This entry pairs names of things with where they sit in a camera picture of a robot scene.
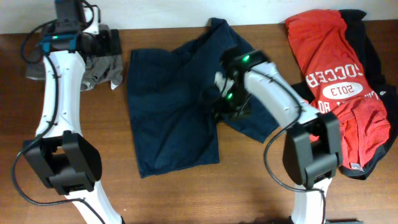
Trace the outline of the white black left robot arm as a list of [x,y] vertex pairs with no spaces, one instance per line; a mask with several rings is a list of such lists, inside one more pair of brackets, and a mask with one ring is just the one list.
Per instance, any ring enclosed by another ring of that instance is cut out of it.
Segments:
[[44,105],[25,157],[42,183],[72,203],[87,223],[122,223],[101,183],[98,150],[82,135],[80,92],[86,61],[121,53],[116,30],[100,27],[100,9],[86,1],[56,1],[57,17],[43,25],[39,63],[44,66]]

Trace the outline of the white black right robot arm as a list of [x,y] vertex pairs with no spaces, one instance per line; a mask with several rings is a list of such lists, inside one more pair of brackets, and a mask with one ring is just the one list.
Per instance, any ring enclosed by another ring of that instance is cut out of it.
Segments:
[[260,50],[242,54],[237,47],[223,52],[220,64],[226,75],[216,79],[221,86],[215,118],[236,120],[248,116],[249,98],[257,98],[281,130],[267,143],[285,135],[282,162],[291,187],[265,166],[269,175],[295,194],[290,223],[326,223],[326,192],[343,163],[340,124],[332,113],[321,113],[308,104],[281,76],[276,65]]

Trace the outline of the navy blue shorts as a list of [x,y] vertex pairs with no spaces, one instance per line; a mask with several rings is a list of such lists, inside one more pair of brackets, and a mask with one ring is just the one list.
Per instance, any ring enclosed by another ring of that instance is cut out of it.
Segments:
[[210,19],[210,29],[173,51],[136,49],[127,75],[127,102],[140,176],[219,162],[213,102],[230,83],[223,52],[252,46],[224,19]]

